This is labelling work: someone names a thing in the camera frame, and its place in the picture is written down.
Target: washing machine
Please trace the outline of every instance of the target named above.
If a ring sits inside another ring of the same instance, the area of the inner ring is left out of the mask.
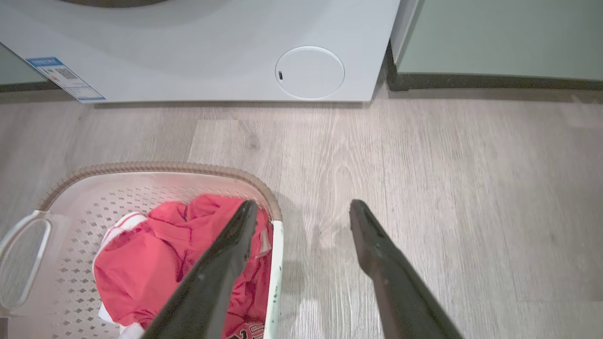
[[[370,101],[400,0],[0,0],[0,42],[85,103]]]

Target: laundry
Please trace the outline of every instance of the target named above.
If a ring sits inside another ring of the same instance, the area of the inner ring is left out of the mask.
[[[188,206],[171,201],[147,216],[133,212],[122,217],[107,231],[92,264],[103,302],[99,316],[124,326],[122,335],[142,334],[139,328],[146,329],[151,324],[243,201],[206,194]],[[251,328],[254,337],[263,332],[271,243],[268,215],[258,210],[250,258],[235,280],[223,338],[251,333]]]

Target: laundry basket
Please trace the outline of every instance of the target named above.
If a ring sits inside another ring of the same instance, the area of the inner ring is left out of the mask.
[[[11,276],[18,245],[39,234],[34,259],[11,297],[0,298],[0,338],[116,338],[117,326],[98,317],[100,296],[92,259],[108,227],[132,211],[148,212],[166,201],[189,202],[200,194],[254,200],[273,227],[269,301],[264,338],[276,337],[283,227],[274,194],[238,169],[193,163],[132,162],[81,169],[63,179],[0,242],[0,290],[14,288]]]

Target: wood grain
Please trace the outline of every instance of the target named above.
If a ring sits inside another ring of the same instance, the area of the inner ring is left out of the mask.
[[[603,95],[378,88],[369,104],[12,96],[0,104],[0,235],[80,166],[234,166],[260,177],[283,211],[282,338],[382,336],[349,231],[353,198],[467,338],[596,338]]]

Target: basket rim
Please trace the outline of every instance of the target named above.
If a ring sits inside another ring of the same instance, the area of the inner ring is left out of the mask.
[[[193,173],[193,174],[207,174],[211,176],[228,177],[232,179],[241,180],[255,189],[268,202],[270,208],[270,214],[272,219],[276,221],[282,221],[282,214],[280,211],[279,204],[276,200],[274,193],[268,188],[263,181],[258,179],[256,176],[243,171],[242,169],[216,166],[216,165],[205,165],[202,163],[190,163],[190,162],[165,162],[165,161],[138,161],[138,162],[115,162],[105,163],[102,165],[93,165],[78,169],[71,172],[67,176],[57,182],[42,198],[38,204],[38,210],[48,211],[52,203],[57,197],[63,193],[68,187],[74,183],[93,176],[100,176],[103,174],[114,174],[114,173],[136,173],[136,172],[173,172],[173,173]]]

